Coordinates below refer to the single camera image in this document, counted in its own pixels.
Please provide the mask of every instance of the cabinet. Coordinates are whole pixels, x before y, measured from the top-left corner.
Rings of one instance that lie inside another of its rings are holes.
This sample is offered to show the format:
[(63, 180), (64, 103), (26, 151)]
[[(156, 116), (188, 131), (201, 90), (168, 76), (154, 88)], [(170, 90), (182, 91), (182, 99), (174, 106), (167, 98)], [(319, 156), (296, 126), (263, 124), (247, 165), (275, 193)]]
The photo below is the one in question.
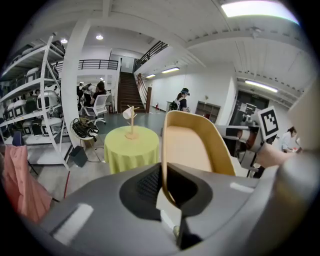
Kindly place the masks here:
[(212, 123), (216, 123), (219, 111), (220, 111), (220, 106), (218, 105), (213, 105), (209, 103), (204, 103), (202, 101), (198, 101), (195, 114), (209, 119)]

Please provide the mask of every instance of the yellow tablecloth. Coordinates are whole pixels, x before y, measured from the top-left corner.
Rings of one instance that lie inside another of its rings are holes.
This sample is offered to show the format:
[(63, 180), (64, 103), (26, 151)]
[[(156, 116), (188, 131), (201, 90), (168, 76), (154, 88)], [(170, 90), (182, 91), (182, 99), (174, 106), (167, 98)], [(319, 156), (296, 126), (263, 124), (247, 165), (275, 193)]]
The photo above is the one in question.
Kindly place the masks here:
[(112, 174), (159, 161), (158, 135), (148, 128), (135, 126), (134, 133), (139, 137), (128, 139), (125, 134), (130, 130), (130, 126), (116, 128), (104, 139), (104, 160), (109, 163)]

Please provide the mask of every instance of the wooden stairs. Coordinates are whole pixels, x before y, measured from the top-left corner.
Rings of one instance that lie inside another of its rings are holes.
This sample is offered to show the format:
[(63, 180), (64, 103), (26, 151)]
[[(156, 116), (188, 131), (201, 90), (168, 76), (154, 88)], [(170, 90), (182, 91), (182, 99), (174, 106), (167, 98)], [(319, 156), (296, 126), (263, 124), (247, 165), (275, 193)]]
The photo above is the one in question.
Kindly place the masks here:
[(137, 113), (145, 113), (145, 106), (141, 101), (135, 77), (132, 73), (120, 72), (118, 86), (118, 112), (122, 113), (129, 106), (134, 106)]

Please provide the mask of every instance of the metal shelf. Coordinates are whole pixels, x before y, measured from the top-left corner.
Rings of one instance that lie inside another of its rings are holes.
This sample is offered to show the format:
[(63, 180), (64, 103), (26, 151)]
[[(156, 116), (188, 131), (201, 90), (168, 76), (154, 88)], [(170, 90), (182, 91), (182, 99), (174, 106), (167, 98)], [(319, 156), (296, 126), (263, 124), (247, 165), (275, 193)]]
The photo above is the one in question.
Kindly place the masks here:
[[(40, 81), (41, 81), (41, 78), (38, 78), (38, 79), (33, 80), (31, 82), (27, 82), (24, 85), (19, 86), (18, 88), (15, 88), (14, 90), (10, 91), (8, 94), (3, 96), (0, 99), (0, 103), (7, 101), (7, 100), (10, 100), (10, 99), (13, 99), (13, 98), (16, 98), (22, 94), (25, 94), (29, 91), (32, 91), (32, 90), (38, 88), (40, 85)], [(53, 80), (53, 79), (45, 78), (44, 79), (44, 86), (54, 84), (54, 82), (55, 82), (55, 80)]]
[[(44, 59), (46, 47), (47, 46), (45, 45), (39, 49), (36, 49), (28, 53), (27, 55), (21, 57), (15, 63), (10, 65), (1, 74), (0, 81), (12, 80), (18, 77), (20, 74), (22, 74), (25, 71), (41, 66)], [(47, 57), (47, 60), (49, 63), (59, 62), (59, 61), (62, 61), (63, 59), (64, 57), (61, 56), (59, 53), (55, 52), (51, 48), (49, 49), (48, 57)]]
[[(0, 81), (7, 81), (13, 80), (14, 78), (18, 77), (21, 74), (26, 73), (28, 70), (41, 67), (41, 75), (40, 78), (28, 82), (18, 88), (15, 88), (13, 91), (5, 95), (0, 102), (5, 100), (9, 100), (10, 98), (17, 97), (19, 94), (23, 94), (27, 91), (31, 91), (34, 87), (39, 86), (40, 91), (43, 92), (45, 90), (45, 86), (48, 83), (54, 83), (58, 87), (58, 81), (54, 78), (53, 71), (50, 67), (50, 63), (62, 61), (64, 58), (64, 53), (59, 50), (59, 48), (55, 47), (52, 44), (54, 35), (51, 35), (48, 39), (48, 42), (45, 46), (36, 49), (25, 56), (21, 57), (18, 61), (10, 65), (0, 76)], [(44, 68), (48, 68), (52, 79), (45, 78), (45, 71), (42, 70)], [(41, 95), (41, 103), (45, 105), (45, 97)], [(47, 119), (47, 113), (51, 110), (61, 107), (62, 105), (59, 104), (55, 107), (50, 107), (48, 109), (38, 110), (32, 113), (25, 114), (18, 118), (14, 118), (9, 121), (5, 121), (0, 124), (0, 127), (4, 127), (8, 124), (16, 123), (19, 121), (27, 120), (30, 118), (35, 118), (38, 116), (44, 117), (45, 126), (48, 131), (48, 137), (43, 136), (24, 136), (23, 139), (27, 144), (28, 149), (28, 160), (31, 164), (36, 165), (56, 165), (56, 164), (63, 164), (67, 171), (70, 171), (70, 168), (66, 162), (66, 156), (69, 153), (72, 144), (68, 141), (63, 141), (63, 137), (59, 134), (53, 135), (50, 129), (50, 125)], [(5, 139), (0, 129), (0, 135), (2, 140), (5, 144), (12, 143), (12, 138)]]
[[(61, 156), (65, 159), (69, 152), (71, 142), (61, 144)], [(62, 160), (58, 157), (57, 151), (52, 144), (30, 145), (28, 149), (28, 160), (33, 165), (61, 165)]]
[[(57, 138), (58, 135), (61, 133), (57, 133), (53, 135), (53, 138)], [(26, 145), (32, 145), (32, 144), (51, 144), (51, 140), (49, 137), (44, 137), (42, 135), (25, 135), (22, 137), (23, 141)], [(5, 144), (12, 144), (13, 137), (9, 137), (5, 140)]]
[(42, 110), (38, 110), (38, 111), (34, 111), (32, 113), (29, 113), (29, 114), (25, 114), (25, 115), (19, 116), (17, 118), (13, 118), (13, 119), (11, 119), (9, 121), (4, 121), (3, 123), (0, 124), (0, 128), (4, 127), (6, 125), (10, 125), (10, 124), (19, 122), (19, 121), (27, 120), (27, 119), (30, 119), (30, 118), (36, 118), (36, 117), (39, 117), (39, 116), (43, 116), (48, 111), (54, 110), (54, 109), (59, 108), (59, 107), (61, 107), (61, 104), (58, 104), (58, 105), (56, 105), (54, 107), (50, 107), (50, 108), (46, 109), (44, 112)]

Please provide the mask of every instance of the pink cloth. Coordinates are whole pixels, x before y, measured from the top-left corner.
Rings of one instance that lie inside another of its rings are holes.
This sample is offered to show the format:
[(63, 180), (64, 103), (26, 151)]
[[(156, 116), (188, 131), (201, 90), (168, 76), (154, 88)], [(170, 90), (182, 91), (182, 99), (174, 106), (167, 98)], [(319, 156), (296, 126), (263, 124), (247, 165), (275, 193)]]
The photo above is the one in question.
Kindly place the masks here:
[(3, 180), (17, 213), (37, 223), (49, 210), (52, 196), (29, 173), (27, 146), (5, 147)]

